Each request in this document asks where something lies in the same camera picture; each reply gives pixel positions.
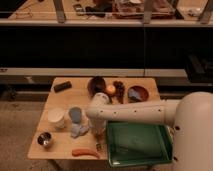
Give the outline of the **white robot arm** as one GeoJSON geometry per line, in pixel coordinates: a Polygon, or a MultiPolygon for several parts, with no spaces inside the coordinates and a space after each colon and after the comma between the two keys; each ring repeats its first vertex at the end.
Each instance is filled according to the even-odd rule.
{"type": "Polygon", "coordinates": [[[97,93],[86,116],[94,134],[103,132],[106,121],[173,127],[172,171],[213,171],[213,93],[118,105],[111,105],[106,94],[97,93]]]}

